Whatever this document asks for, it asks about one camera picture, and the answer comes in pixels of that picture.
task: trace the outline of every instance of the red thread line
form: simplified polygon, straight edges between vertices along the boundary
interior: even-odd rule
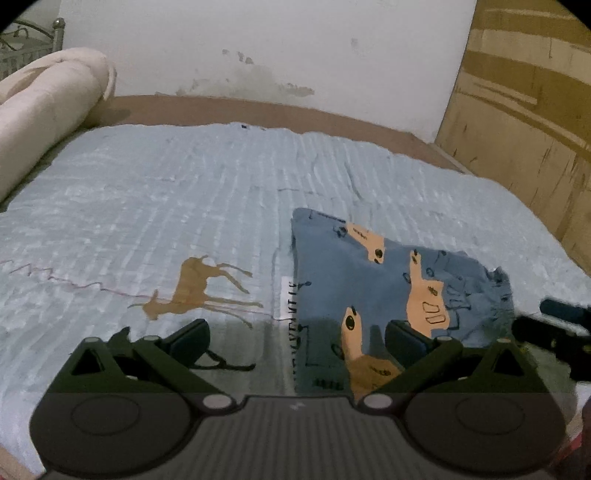
[[[7,264],[7,263],[14,263],[14,260],[3,260],[3,261],[0,261],[0,265],[4,265],[4,264]],[[88,285],[79,285],[77,283],[72,282],[72,280],[68,280],[67,278],[60,278],[60,277],[54,276],[54,274],[53,274],[53,272],[54,272],[53,268],[37,268],[37,267],[34,267],[30,263],[28,263],[26,265],[22,265],[21,267],[15,268],[14,270],[11,270],[10,272],[8,272],[8,274],[10,275],[12,273],[16,273],[19,270],[23,270],[24,268],[27,268],[28,269],[27,277],[30,277],[33,274],[33,272],[38,272],[38,273],[40,273],[40,272],[49,272],[49,276],[47,277],[48,280],[55,280],[55,281],[58,281],[58,282],[61,282],[61,283],[66,283],[69,286],[71,286],[72,288],[75,288],[76,290],[81,290],[83,288],[88,288],[88,287],[92,287],[94,285],[97,285],[99,287],[99,290],[100,291],[108,291],[110,293],[114,293],[115,295],[119,295],[121,297],[127,297],[127,298],[130,298],[130,299],[149,299],[150,298],[150,296],[148,296],[148,295],[131,295],[131,294],[126,293],[124,291],[114,290],[112,288],[106,288],[103,285],[103,283],[100,282],[100,281],[95,281],[95,282],[89,283]]]

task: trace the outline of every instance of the mattress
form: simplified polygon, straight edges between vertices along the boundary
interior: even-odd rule
[[[294,392],[282,286],[298,207],[501,267],[523,312],[544,296],[590,297],[591,278],[513,194],[373,144],[242,124],[121,125],[49,155],[0,213],[0,445],[33,473],[43,466],[31,413],[87,336],[125,326],[132,340],[166,336],[202,317],[213,352],[255,367],[199,375],[237,397]],[[187,281],[202,288],[183,312],[172,299]]]

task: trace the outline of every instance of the metal bed frame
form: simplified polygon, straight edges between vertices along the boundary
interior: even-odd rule
[[[53,22],[51,32],[28,20],[17,19],[11,25],[16,29],[0,33],[0,80],[36,59],[62,49],[66,22],[61,17]],[[29,38],[29,29],[42,33],[46,39]]]

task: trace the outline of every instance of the wooden panel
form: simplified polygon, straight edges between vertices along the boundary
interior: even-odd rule
[[[479,0],[436,144],[591,274],[591,31],[558,1]]]

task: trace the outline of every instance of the orange animal print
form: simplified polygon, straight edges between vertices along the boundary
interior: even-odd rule
[[[248,327],[252,328],[252,324],[240,317],[240,315],[223,310],[218,307],[218,305],[243,305],[262,308],[263,305],[261,303],[257,301],[240,301],[210,297],[205,293],[208,279],[214,277],[226,277],[232,284],[235,285],[238,290],[248,294],[248,290],[245,289],[228,272],[222,270],[222,268],[233,268],[234,270],[242,272],[247,277],[252,277],[252,273],[227,263],[221,263],[215,266],[206,265],[203,263],[204,258],[207,258],[207,255],[204,255],[200,258],[191,257],[183,262],[181,265],[177,288],[174,292],[172,300],[166,303],[160,303],[158,301],[158,290],[154,290],[152,298],[150,298],[147,303],[134,304],[130,305],[130,307],[141,306],[150,320],[158,320],[158,315],[162,315],[164,313],[184,314],[191,310],[201,308],[210,312],[226,313],[241,319],[244,323],[246,323],[246,325],[248,325]]]
[[[364,355],[361,315],[348,307],[340,327],[341,345],[355,401],[384,386],[401,373],[391,361]]]
[[[370,232],[354,223],[347,223],[347,233],[351,238],[357,240],[368,251],[368,260],[377,264],[384,263],[386,249],[384,247],[384,237]]]
[[[431,338],[433,329],[449,328],[449,314],[443,303],[443,282],[426,280],[421,269],[421,255],[410,252],[410,295],[407,317],[410,326]]]

